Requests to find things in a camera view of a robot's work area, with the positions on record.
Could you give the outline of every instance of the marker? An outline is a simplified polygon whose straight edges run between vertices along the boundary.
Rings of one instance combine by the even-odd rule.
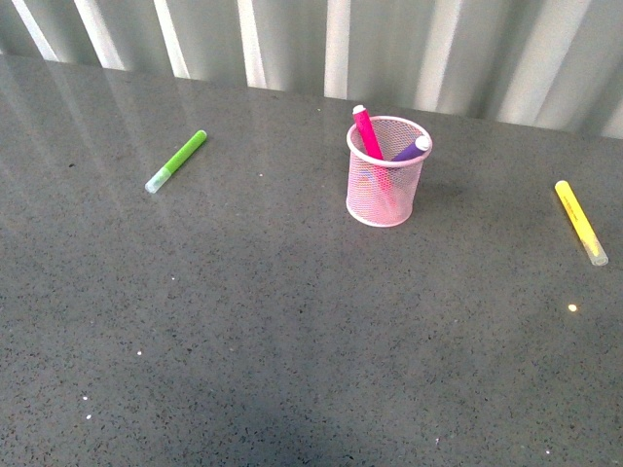
[[[393,162],[409,161],[418,158],[430,149],[430,140],[423,134],[418,136],[416,140],[407,146],[402,152],[392,159]]]
[[[366,108],[363,105],[355,106],[352,109],[352,118],[354,119],[354,124],[357,126],[357,130],[361,135],[361,140],[363,141],[363,145],[366,148],[368,156],[379,161],[384,161],[383,154],[381,153],[381,146],[379,146],[379,141],[377,140],[377,136],[372,128],[372,122],[370,121],[370,116],[368,115]],[[373,168],[373,172],[379,186],[381,187],[381,190],[385,194],[386,201],[388,201],[391,206],[395,206],[396,200],[391,192],[391,180],[389,180],[389,173],[387,169],[375,166]]]
[[[384,159],[383,154],[381,153],[381,146],[379,146],[377,136],[374,134],[372,122],[370,122],[370,116],[368,115],[366,108],[363,105],[357,105],[354,109],[352,109],[352,117],[354,119],[354,123],[357,125],[357,129],[359,130],[361,140],[363,141],[363,145],[366,148],[368,156],[378,159],[379,161],[383,161]]]
[[[588,222],[580,203],[577,202],[570,184],[565,180],[561,180],[554,188],[593,266],[607,265],[607,255],[597,239],[591,224]]]
[[[190,158],[197,148],[207,139],[207,134],[205,131],[200,129],[195,133],[188,142],[180,148],[175,155],[168,160],[168,162],[163,165],[156,175],[152,177],[152,179],[145,184],[145,190],[149,193],[155,193],[162,185],[165,184],[165,181],[169,179],[169,177],[175,173],[182,163],[184,163],[188,158]]]

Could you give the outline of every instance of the yellow marker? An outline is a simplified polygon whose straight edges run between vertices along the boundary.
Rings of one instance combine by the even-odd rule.
[[[597,240],[597,236],[595,235],[591,224],[588,222],[586,215],[584,215],[584,211],[582,211],[580,203],[577,202],[569,183],[565,180],[561,180],[554,188],[556,189],[558,198],[561,199],[561,202],[565,207],[568,217],[571,219],[571,223],[577,232],[577,236],[580,237],[580,241],[584,245],[584,249],[586,250],[586,253],[588,253],[588,257],[591,259],[591,263],[593,263],[594,266],[607,265],[607,256],[605,255],[605,251],[602,248],[600,241]]]

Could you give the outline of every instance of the purple marker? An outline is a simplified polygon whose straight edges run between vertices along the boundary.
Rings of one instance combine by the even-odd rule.
[[[424,135],[418,136],[418,138],[407,146],[402,152],[393,158],[392,162],[403,162],[408,161],[410,159],[414,159],[418,156],[421,156],[426,151],[430,149],[430,141]]]

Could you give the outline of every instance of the speckled stone surface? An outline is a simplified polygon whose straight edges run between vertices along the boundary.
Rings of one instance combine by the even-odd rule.
[[[371,108],[435,142],[375,229],[352,105],[0,57],[0,465],[623,465],[623,142]]]

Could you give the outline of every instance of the mesh cup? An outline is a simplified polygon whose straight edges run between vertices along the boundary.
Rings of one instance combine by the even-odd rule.
[[[385,160],[371,158],[365,153],[355,125],[348,130],[347,209],[352,217],[368,226],[397,226],[409,219],[413,212],[421,166],[432,151],[432,139],[424,128],[399,117],[372,117],[370,121]],[[431,142],[428,151],[409,161],[391,161],[421,135],[427,136]]]

